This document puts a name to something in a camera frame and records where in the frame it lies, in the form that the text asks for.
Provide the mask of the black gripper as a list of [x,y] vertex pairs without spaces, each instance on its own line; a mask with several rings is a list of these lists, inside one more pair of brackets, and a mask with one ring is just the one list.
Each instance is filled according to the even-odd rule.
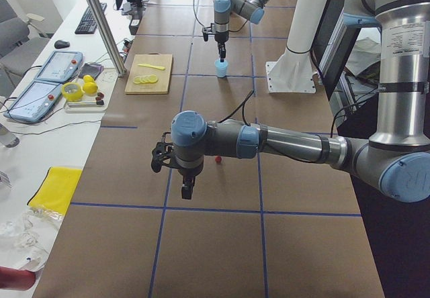
[[203,171],[203,165],[193,168],[180,168],[179,174],[183,177],[183,185],[181,187],[181,198],[191,200],[196,182],[196,177]]
[[226,31],[215,31],[215,41],[218,43],[219,59],[224,60],[226,58],[226,47],[225,43],[228,41],[228,30]]

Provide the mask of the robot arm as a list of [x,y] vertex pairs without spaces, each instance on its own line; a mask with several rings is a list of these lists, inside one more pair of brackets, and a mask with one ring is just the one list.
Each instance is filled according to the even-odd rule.
[[377,129],[368,139],[327,138],[229,119],[206,121],[184,111],[171,124],[171,163],[190,199],[207,155],[252,158],[259,152],[328,164],[412,203],[429,196],[429,139],[424,134],[429,91],[429,0],[345,0],[344,19],[380,27]]
[[209,34],[214,35],[218,45],[221,62],[226,58],[226,46],[229,39],[230,14],[235,13],[253,24],[259,24],[263,18],[266,3],[269,0],[214,0],[214,21]]

